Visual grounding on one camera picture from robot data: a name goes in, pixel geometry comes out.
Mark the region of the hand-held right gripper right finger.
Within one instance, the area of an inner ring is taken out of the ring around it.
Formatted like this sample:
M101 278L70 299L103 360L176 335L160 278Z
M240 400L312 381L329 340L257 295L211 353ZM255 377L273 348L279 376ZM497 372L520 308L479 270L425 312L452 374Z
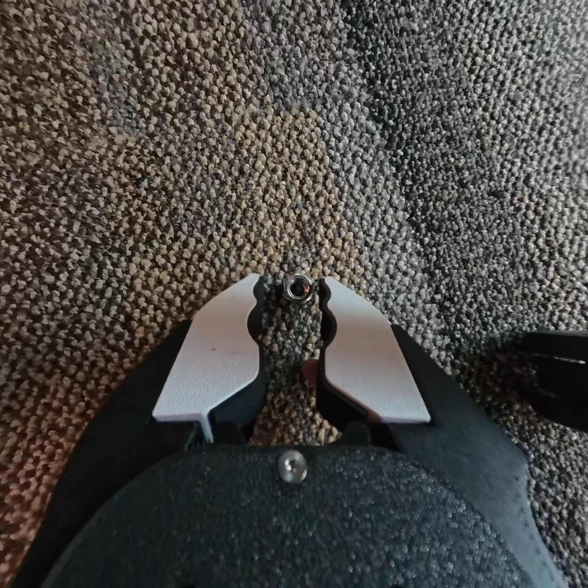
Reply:
M421 424L430 414L386 317L333 277L321 281L331 333L321 351L327 390L368 421Z

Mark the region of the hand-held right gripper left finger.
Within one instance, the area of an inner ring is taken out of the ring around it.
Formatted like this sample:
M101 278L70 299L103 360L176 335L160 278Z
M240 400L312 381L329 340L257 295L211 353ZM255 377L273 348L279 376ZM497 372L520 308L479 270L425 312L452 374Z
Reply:
M197 422L213 442L222 423L251 434L268 381L263 365L263 279L252 273L198 310L152 417Z

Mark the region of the silver hex nut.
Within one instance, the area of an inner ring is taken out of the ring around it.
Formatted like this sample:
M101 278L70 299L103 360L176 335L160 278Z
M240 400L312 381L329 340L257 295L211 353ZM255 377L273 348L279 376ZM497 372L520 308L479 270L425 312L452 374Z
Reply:
M314 280L304 274L286 276L282 282L283 298L289 302L308 303L313 298L314 290Z

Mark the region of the black chair star base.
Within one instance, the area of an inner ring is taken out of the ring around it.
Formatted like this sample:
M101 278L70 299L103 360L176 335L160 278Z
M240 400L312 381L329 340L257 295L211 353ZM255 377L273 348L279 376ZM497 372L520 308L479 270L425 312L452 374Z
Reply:
M538 330L522 336L533 382L523 397L540 416L587 432L587 331Z

